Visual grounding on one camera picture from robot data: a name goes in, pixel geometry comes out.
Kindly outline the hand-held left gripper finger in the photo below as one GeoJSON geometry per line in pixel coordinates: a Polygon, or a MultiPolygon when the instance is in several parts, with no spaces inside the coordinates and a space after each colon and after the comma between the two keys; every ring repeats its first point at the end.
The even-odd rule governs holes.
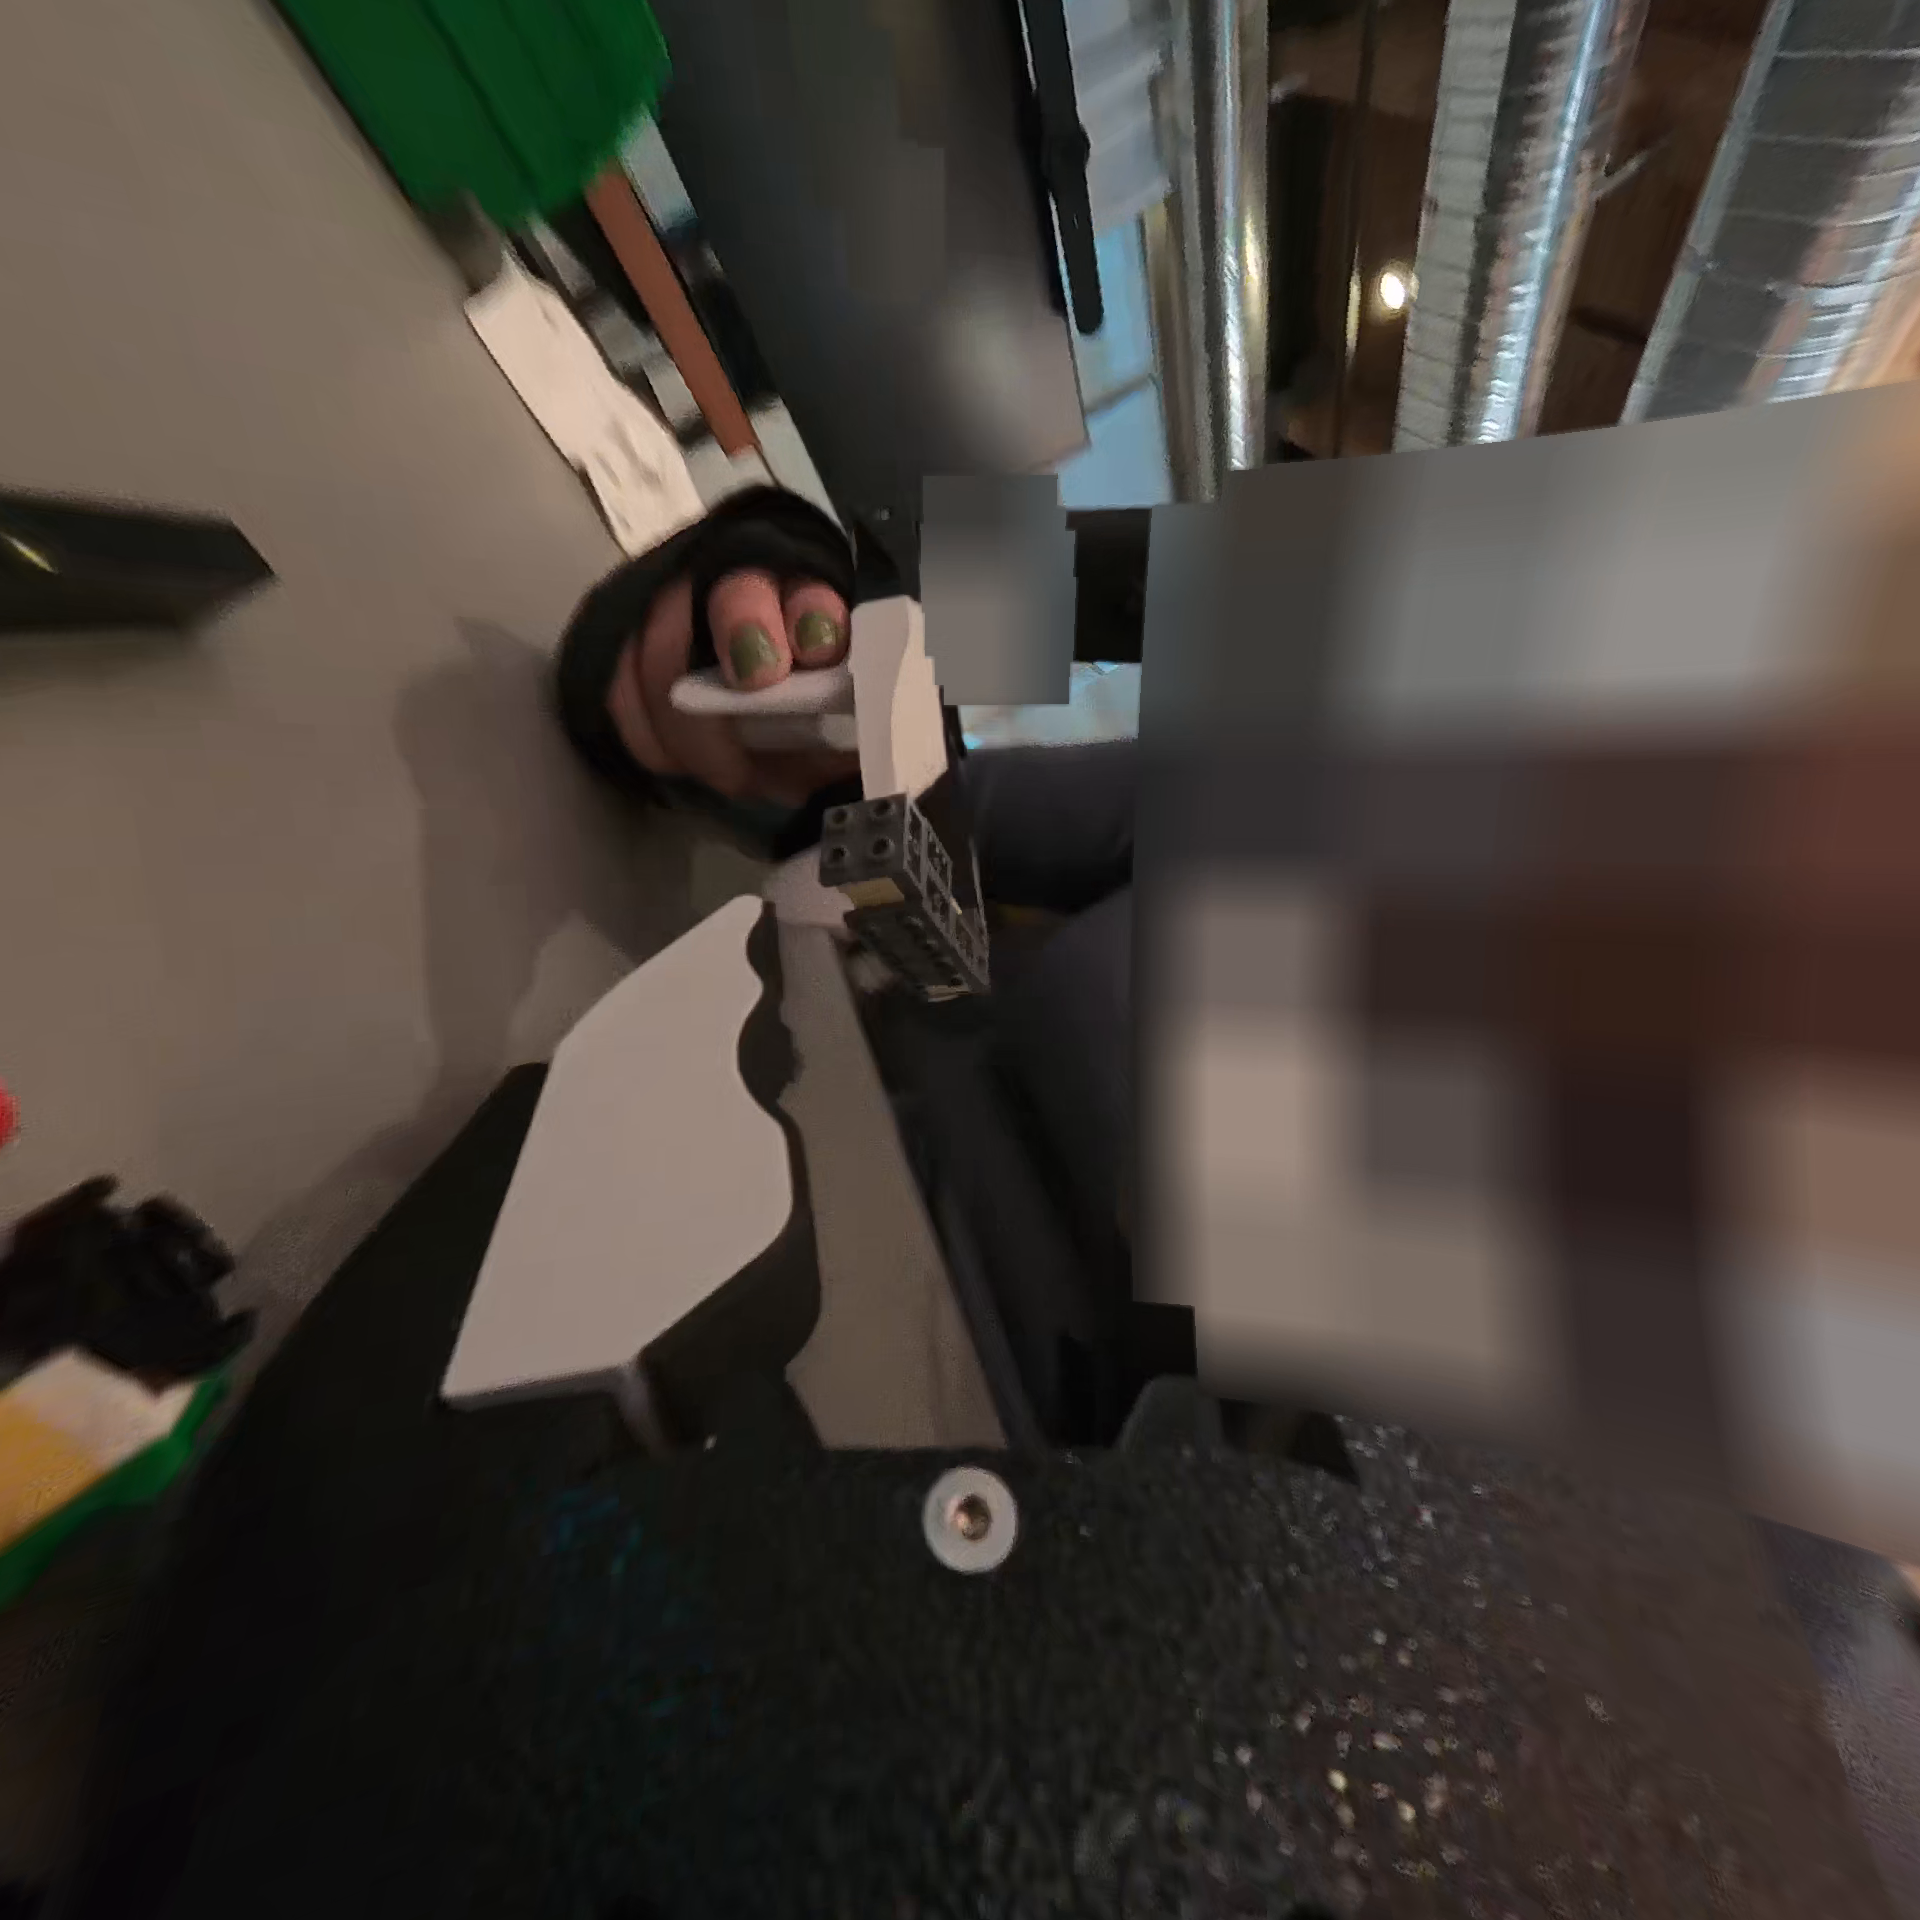
{"type": "Polygon", "coordinates": [[[655,1448],[778,1385],[822,1303],[782,1095],[774,908],[735,896],[557,1043],[440,1385],[457,1409],[605,1396],[655,1448]]]}

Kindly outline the tan and black brick assembly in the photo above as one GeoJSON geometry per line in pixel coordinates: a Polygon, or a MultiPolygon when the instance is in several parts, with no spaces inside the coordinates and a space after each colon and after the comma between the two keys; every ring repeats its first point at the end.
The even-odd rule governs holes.
{"type": "Polygon", "coordinates": [[[917,807],[915,813],[915,872],[900,885],[843,891],[852,906],[847,930],[928,1000],[982,995],[991,982],[990,928],[978,906],[962,900],[943,839],[917,807]]]}

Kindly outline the grey desk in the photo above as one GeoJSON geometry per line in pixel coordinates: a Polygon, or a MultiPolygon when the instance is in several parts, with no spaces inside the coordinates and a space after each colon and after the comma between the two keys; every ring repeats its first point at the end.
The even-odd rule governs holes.
{"type": "Polygon", "coordinates": [[[4,1216],[176,1194],[263,1355],[757,872],[570,753],[548,651],[618,551],[265,3],[4,3],[2,146],[4,484],[276,573],[191,640],[4,644],[4,1216]]]}

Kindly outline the person's right hand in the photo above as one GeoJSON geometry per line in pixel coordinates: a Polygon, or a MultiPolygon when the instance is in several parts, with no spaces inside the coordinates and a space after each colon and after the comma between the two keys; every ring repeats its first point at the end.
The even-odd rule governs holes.
{"type": "MultiPolygon", "coordinates": [[[[828,748],[757,750],[724,716],[672,707],[672,687],[691,670],[692,588],[676,581],[629,637],[607,692],[609,720],[627,755],[659,779],[689,781],[728,800],[804,804],[858,776],[858,755],[828,748]]],[[[850,611],[822,581],[780,581],[746,568],[707,594],[707,631],[724,679],[739,690],[769,689],[796,672],[843,663],[850,611]]]]}

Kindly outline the person's dark clothing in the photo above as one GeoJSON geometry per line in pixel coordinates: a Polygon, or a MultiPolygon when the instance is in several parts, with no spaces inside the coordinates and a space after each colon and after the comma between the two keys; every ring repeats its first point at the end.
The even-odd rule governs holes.
{"type": "Polygon", "coordinates": [[[913,1117],[1006,1324],[1103,1346],[1133,1299],[1136,752],[1004,748],[964,774],[990,904],[1043,928],[928,1021],[913,1117]]]}

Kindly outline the white paper sheet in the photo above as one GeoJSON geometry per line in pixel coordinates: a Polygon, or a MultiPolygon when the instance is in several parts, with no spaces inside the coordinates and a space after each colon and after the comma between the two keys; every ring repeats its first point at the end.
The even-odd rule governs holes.
{"type": "Polygon", "coordinates": [[[676,534],[756,468],[683,442],[648,382],[657,343],[574,265],[540,274],[488,221],[462,248],[468,326],[626,557],[676,534]]]}

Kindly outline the brick car model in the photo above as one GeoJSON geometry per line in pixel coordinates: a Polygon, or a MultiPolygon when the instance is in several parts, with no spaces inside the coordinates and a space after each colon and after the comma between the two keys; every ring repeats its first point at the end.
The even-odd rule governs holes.
{"type": "Polygon", "coordinates": [[[2,1251],[2,1606],[89,1524],[184,1472],[252,1342],[236,1260],[167,1194],[91,1175],[18,1212],[2,1251]]]}

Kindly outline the long black brick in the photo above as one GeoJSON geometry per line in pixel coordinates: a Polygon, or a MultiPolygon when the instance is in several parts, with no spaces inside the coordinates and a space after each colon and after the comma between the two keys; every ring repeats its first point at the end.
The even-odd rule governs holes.
{"type": "Polygon", "coordinates": [[[2,492],[2,635],[193,631],[276,572],[217,514],[2,492]]]}

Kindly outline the green stacked plastic bins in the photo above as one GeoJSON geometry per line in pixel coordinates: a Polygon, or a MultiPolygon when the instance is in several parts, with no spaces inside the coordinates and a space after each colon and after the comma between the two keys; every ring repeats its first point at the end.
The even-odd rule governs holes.
{"type": "Polygon", "coordinates": [[[280,1],[278,13],[412,204],[471,200],[505,228],[583,198],[670,76],[644,1],[280,1]]]}

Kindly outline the silver ventilation duct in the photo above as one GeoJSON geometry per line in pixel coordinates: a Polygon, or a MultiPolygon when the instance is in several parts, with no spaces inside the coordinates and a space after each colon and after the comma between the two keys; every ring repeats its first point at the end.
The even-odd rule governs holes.
{"type": "Polygon", "coordinates": [[[1918,5],[1773,1],[1623,421],[1905,380],[1918,295],[1918,5]]]}
{"type": "Polygon", "coordinates": [[[1452,1],[1394,451],[1534,434],[1645,1],[1452,1]]]}
{"type": "Polygon", "coordinates": [[[1160,373],[1173,492],[1212,499],[1266,458],[1266,1],[1170,5],[1160,87],[1172,334],[1160,373]]]}

